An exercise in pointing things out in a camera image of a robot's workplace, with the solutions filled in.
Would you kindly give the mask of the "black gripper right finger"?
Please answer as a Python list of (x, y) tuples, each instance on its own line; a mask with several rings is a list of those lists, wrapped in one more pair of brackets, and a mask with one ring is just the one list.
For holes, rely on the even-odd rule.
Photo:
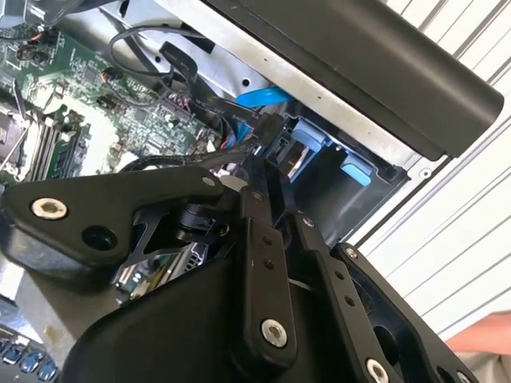
[(331, 325), (335, 367), (350, 382), (475, 382), (469, 368), (353, 247), (329, 248), (293, 218), (293, 275), (309, 284)]

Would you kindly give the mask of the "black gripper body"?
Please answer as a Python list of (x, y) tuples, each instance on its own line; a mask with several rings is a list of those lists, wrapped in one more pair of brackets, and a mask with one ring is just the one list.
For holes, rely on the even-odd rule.
[(113, 311), (79, 338), (63, 382), (355, 382), (322, 297), (283, 260), (221, 259)]

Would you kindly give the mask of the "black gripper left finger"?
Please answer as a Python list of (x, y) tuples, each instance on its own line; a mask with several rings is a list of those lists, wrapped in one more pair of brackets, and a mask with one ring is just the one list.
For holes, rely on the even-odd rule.
[(212, 243), (223, 251), (217, 260), (286, 265), (275, 225), (286, 209), (288, 180), (254, 157), (244, 173), (238, 191), (201, 167), (44, 180), (6, 191), (2, 252), (48, 294), (35, 303), (55, 316), (45, 339), (50, 355), (65, 362), (90, 326), (120, 309), (109, 286), (131, 260), (182, 243)]

